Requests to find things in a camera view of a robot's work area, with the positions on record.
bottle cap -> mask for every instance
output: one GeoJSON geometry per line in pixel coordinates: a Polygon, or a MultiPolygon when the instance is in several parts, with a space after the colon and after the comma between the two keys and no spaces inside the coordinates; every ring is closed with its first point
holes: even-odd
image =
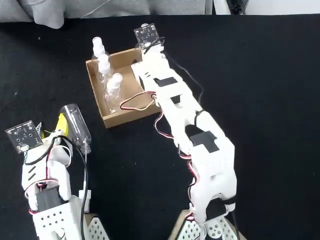
{"type": "Polygon", "coordinates": [[[105,46],[102,43],[101,37],[98,37],[98,36],[94,37],[92,39],[92,43],[93,43],[93,55],[95,55],[97,58],[101,54],[106,53],[105,46]]]}
{"type": "Polygon", "coordinates": [[[109,57],[105,53],[98,57],[98,71],[102,74],[108,74],[110,72],[109,57]]]}
{"type": "Polygon", "coordinates": [[[114,94],[118,91],[120,88],[120,85],[122,83],[123,77],[120,73],[115,73],[110,78],[110,80],[106,84],[106,88],[109,94],[114,94]]]}

cardboard box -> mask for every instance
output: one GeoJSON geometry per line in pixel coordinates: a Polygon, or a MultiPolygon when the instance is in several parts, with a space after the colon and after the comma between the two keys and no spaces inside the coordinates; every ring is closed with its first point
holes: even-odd
{"type": "MultiPolygon", "coordinates": [[[[123,99],[128,99],[135,94],[143,92],[140,84],[136,81],[131,64],[134,60],[142,60],[141,52],[129,49],[110,55],[110,64],[114,73],[120,73],[123,76],[121,84],[121,94],[123,99]]],[[[158,113],[160,108],[153,103],[144,111],[121,110],[120,112],[109,114],[109,109],[104,99],[104,85],[97,81],[96,73],[98,72],[97,60],[88,60],[85,62],[89,74],[95,101],[98,106],[101,118],[106,128],[111,128],[120,124],[141,119],[154,113],[158,113]]],[[[149,94],[139,95],[125,104],[126,107],[144,108],[152,101],[149,94]]]]}

clear plastic bottle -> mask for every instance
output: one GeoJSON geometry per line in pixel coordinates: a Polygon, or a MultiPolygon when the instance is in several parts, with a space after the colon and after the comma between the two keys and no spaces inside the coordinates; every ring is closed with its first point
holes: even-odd
{"type": "Polygon", "coordinates": [[[98,58],[98,73],[96,75],[98,82],[106,84],[113,73],[114,70],[110,65],[108,55],[101,54],[98,58]]]}
{"type": "Polygon", "coordinates": [[[106,84],[104,98],[110,114],[120,112],[120,103],[123,100],[120,91],[122,80],[122,75],[115,73],[106,84]]]}
{"type": "Polygon", "coordinates": [[[74,144],[80,148],[84,155],[89,154],[91,152],[91,134],[78,105],[65,105],[61,108],[60,112],[68,122],[68,136],[72,138],[74,144]]]}
{"type": "Polygon", "coordinates": [[[93,44],[93,55],[92,60],[98,59],[101,54],[107,54],[109,56],[109,53],[106,52],[105,46],[102,43],[102,39],[99,36],[96,36],[92,39],[93,44]]]}

black fabric surface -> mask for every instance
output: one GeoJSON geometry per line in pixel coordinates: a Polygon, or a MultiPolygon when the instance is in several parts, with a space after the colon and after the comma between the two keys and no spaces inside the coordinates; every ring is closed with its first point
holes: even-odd
{"type": "MultiPolygon", "coordinates": [[[[188,208],[191,174],[153,129],[157,116],[105,129],[85,67],[94,36],[115,53],[136,44],[133,29],[145,22],[204,86],[202,106],[235,145],[239,230],[254,240],[319,239],[320,15],[110,17],[67,20],[61,30],[0,24],[1,239],[36,239],[23,157],[4,130],[27,120],[51,130],[69,103],[79,105],[92,135],[91,210],[111,240],[167,239],[188,208]]],[[[160,127],[169,131],[165,120],[160,127]]],[[[75,159],[74,194],[83,171],[75,159]]]]}

3d printed robot arm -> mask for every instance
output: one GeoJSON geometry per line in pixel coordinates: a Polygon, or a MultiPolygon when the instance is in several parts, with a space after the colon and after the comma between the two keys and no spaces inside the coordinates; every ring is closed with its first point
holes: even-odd
{"type": "Polygon", "coordinates": [[[131,65],[135,78],[145,92],[154,93],[155,102],[170,125],[171,138],[180,156],[189,160],[187,164],[194,176],[189,187],[191,204],[187,217],[193,216],[203,225],[227,215],[235,209],[237,190],[234,145],[170,68],[155,25],[144,24],[134,32],[142,54],[142,61],[131,65]],[[187,125],[196,126],[201,133],[188,136],[187,125]]]}
{"type": "Polygon", "coordinates": [[[40,137],[32,121],[6,132],[18,153],[24,152],[21,184],[39,239],[87,240],[86,201],[71,194],[67,167],[75,146],[87,155],[91,136],[77,105],[67,105],[62,112],[55,131],[46,138],[40,137]]]}

